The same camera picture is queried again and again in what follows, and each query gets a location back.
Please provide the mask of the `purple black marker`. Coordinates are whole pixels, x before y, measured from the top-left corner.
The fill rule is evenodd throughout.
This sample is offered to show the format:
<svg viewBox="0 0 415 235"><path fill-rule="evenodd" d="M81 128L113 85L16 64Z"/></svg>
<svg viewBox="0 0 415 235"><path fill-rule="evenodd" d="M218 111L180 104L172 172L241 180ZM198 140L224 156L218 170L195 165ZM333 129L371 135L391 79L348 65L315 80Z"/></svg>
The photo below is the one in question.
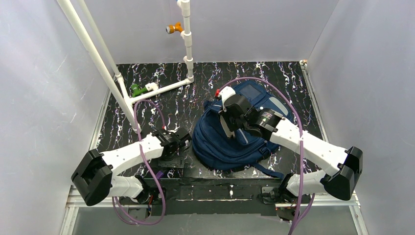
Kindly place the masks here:
<svg viewBox="0 0 415 235"><path fill-rule="evenodd" d="M157 179L161 179L164 175L166 174L166 170L159 170L157 173L156 173L156 178Z"/></svg>

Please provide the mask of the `navy blue student backpack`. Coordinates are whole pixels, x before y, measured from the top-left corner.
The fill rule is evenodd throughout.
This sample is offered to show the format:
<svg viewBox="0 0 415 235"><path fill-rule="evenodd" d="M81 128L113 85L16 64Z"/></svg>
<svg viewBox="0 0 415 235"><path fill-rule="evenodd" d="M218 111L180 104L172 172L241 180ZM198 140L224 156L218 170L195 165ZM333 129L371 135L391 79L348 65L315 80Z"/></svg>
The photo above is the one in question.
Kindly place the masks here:
<svg viewBox="0 0 415 235"><path fill-rule="evenodd" d="M256 108L270 108L281 113L290 121L294 114L265 88L254 81L245 81L233 87L236 94L245 96ZM235 131L228 138L220 122L220 100L206 100L204 113L197 121L192 134L192 148L198 159L209 168L230 171L242 170L250 165L271 177L283 179L283 173L269 170L259 161L274 153L279 145L254 137L244 130Z"/></svg>

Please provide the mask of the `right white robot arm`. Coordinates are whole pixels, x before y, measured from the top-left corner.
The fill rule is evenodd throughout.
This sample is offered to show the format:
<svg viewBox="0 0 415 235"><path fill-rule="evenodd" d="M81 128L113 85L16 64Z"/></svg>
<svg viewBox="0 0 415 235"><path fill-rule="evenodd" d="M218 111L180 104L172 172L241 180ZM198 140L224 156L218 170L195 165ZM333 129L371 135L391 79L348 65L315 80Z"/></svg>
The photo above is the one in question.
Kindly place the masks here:
<svg viewBox="0 0 415 235"><path fill-rule="evenodd" d="M350 200L363 170L363 152L332 145L294 125L288 118L269 108L257 109L248 99L234 92L220 95L221 123L229 136L244 130L254 137L286 147L313 163L320 170L304 175L286 176L280 184L283 195L298 198L305 194L328 193Z"/></svg>

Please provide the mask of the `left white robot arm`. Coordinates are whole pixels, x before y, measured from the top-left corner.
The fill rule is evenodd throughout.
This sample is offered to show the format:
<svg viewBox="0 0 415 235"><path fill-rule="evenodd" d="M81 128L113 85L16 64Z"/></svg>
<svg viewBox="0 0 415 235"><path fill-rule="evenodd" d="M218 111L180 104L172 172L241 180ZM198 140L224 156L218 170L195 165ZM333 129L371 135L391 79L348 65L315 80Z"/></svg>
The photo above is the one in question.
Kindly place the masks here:
<svg viewBox="0 0 415 235"><path fill-rule="evenodd" d="M121 176L121 172L148 160L168 161L178 151L187 149L191 143L190 133L179 128L177 131L159 129L141 141L111 151L89 150L71 176L87 206L101 203L107 197L129 197L145 203L155 188L150 187L141 176Z"/></svg>

